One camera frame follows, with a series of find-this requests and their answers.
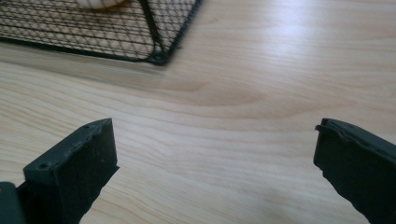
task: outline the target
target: black rubber tip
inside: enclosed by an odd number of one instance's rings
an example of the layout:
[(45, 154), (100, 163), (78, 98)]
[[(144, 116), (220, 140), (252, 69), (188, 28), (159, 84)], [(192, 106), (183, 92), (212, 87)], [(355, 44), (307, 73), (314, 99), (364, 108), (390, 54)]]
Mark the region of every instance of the black rubber tip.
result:
[(323, 119), (314, 164), (372, 224), (396, 223), (396, 146), (355, 125)]

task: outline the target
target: small hole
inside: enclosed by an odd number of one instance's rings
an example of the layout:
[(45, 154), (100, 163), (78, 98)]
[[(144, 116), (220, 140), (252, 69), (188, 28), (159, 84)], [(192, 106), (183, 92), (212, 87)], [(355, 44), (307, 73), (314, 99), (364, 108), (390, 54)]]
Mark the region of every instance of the small hole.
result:
[(38, 165), (38, 169), (46, 169), (50, 166), (49, 162), (43, 162), (41, 164)]
[(94, 125), (85, 125), (83, 128), (84, 129), (89, 129), (89, 128), (93, 128), (94, 127)]

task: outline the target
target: wire mesh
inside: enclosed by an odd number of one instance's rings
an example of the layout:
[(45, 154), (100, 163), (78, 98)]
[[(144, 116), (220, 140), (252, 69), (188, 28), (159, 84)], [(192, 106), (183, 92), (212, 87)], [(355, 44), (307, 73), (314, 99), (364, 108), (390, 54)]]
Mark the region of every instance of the wire mesh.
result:
[(0, 0), (0, 41), (161, 64), (168, 61), (200, 3), (126, 0), (91, 9), (76, 0)]

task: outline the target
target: wooden table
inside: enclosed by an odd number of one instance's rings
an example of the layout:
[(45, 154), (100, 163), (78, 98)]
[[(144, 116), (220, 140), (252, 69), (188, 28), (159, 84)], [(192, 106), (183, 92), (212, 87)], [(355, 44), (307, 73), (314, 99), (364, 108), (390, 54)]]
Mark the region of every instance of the wooden table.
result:
[(0, 176), (113, 118), (81, 223), (368, 223), (313, 162), (322, 118), (396, 143), (396, 3), (206, 0), (165, 67), (0, 45)]

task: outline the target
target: white object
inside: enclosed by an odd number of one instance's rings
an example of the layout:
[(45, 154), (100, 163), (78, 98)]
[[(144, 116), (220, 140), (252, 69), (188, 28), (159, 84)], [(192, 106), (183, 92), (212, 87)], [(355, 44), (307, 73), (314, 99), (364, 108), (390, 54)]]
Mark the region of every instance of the white object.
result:
[(124, 0), (76, 0), (77, 3), (86, 8), (100, 9), (105, 7), (114, 7)]

